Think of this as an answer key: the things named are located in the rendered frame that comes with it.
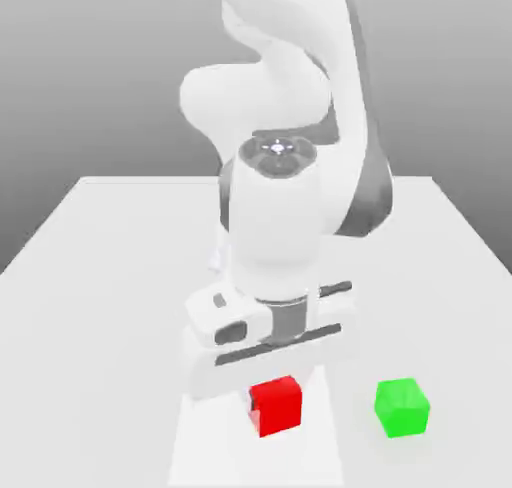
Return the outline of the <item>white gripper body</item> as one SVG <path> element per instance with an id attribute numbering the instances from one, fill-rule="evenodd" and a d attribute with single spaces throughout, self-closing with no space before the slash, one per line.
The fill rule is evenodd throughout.
<path id="1" fill-rule="evenodd" d="M 260 340 L 207 345 L 186 326 L 186 393 L 195 401 L 291 375 L 304 381 L 318 365 L 345 357 L 354 345 L 352 298 L 323 298 L 315 325 L 285 343 Z"/>

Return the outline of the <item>small red cube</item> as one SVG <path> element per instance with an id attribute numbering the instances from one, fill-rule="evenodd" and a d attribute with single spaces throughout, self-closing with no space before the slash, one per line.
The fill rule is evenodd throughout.
<path id="1" fill-rule="evenodd" d="M 253 385 L 249 417 L 260 438 L 301 424 L 302 390 L 292 376 Z"/>

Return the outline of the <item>small green cube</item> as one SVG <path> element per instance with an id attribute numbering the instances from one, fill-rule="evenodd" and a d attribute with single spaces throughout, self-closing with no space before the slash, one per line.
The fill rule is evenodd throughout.
<path id="1" fill-rule="evenodd" d="M 374 411 L 388 438 L 426 431 L 430 402 L 414 378 L 379 381 Z"/>

